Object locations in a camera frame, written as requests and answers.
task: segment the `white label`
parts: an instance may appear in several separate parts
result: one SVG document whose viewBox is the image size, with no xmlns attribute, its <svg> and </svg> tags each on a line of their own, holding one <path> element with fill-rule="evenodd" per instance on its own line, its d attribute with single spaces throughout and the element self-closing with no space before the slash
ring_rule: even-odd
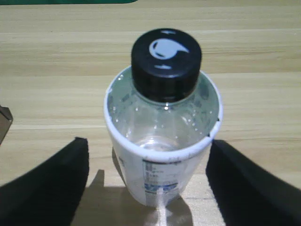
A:
<svg viewBox="0 0 301 226">
<path fill-rule="evenodd" d="M 179 179 L 185 171 L 182 162 L 156 163 L 143 161 L 146 204 L 167 205 L 179 195 Z"/>
</svg>

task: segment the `wooden table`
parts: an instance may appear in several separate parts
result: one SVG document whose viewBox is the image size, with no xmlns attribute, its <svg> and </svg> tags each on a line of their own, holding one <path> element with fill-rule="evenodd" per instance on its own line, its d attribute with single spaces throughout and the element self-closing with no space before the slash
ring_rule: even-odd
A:
<svg viewBox="0 0 301 226">
<path fill-rule="evenodd" d="M 217 138 L 301 188 L 300 12 L 299 0 L 0 6 L 0 103 L 15 118 L 0 148 L 0 184 L 75 136 L 86 137 L 90 187 L 72 225 L 166 225 L 160 212 L 142 207 L 124 188 L 112 162 L 103 97 L 130 64 L 139 35 L 174 27 L 198 40 L 202 70 L 221 91 Z M 170 224 L 223 225 L 205 175 L 207 158 L 168 212 Z"/>
</svg>

